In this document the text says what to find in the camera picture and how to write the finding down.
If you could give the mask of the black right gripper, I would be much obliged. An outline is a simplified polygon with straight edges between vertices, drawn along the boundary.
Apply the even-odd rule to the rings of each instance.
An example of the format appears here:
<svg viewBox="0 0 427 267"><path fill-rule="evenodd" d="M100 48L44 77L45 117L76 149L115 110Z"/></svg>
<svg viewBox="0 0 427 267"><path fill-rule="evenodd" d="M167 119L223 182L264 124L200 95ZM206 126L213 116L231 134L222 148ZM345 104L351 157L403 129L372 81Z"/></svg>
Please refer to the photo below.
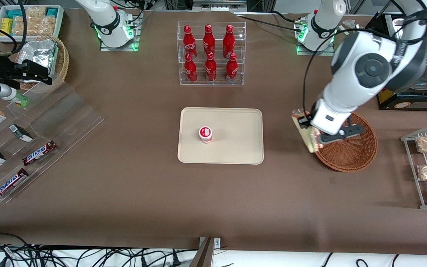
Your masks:
<svg viewBox="0 0 427 267"><path fill-rule="evenodd" d="M51 86L53 81L49 75L49 69L32 60L23 60L21 70L17 68L18 64L12 62L6 56L0 56L0 83L13 84L17 81L22 83L39 83L42 82Z"/></svg>

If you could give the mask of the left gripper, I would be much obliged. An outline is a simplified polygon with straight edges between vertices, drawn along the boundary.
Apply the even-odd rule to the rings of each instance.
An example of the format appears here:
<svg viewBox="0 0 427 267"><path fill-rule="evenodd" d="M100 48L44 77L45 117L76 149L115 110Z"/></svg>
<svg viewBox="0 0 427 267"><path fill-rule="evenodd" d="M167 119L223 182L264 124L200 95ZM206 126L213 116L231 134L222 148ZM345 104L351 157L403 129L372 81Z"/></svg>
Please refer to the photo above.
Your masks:
<svg viewBox="0 0 427 267"><path fill-rule="evenodd" d="M336 135L351 112L337 112L327 105L325 100L318 99L315 108L310 114L298 114L298 128L307 129L311 125L329 135Z"/></svg>

